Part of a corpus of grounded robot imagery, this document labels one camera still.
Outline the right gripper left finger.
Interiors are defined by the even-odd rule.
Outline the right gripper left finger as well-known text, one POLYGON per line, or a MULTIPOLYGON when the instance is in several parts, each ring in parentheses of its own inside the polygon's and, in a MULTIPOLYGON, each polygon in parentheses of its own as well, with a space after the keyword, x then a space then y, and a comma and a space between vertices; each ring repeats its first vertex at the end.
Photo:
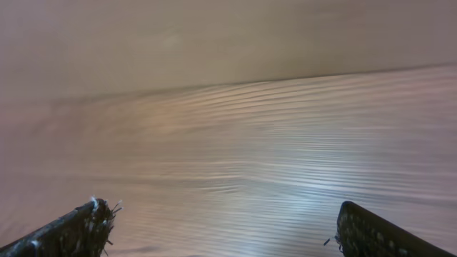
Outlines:
POLYGON ((88 203, 1 247, 1 257, 101 257, 121 202, 92 197, 88 203))

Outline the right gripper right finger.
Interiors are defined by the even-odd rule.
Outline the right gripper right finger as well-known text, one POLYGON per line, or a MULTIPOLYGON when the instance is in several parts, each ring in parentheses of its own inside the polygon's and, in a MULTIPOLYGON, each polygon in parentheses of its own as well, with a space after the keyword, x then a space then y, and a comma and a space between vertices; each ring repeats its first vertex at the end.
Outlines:
POLYGON ((456 257, 352 201, 341 204, 336 225, 344 257, 456 257))

